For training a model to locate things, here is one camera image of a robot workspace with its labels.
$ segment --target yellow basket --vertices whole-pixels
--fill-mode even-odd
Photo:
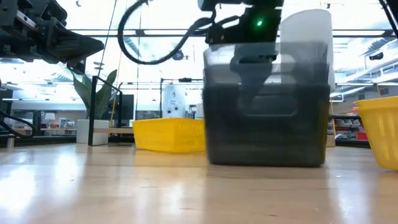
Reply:
[[[189,153],[205,151],[204,120],[161,118],[133,121],[138,149]]]
[[[398,170],[398,96],[355,103],[377,163]]]

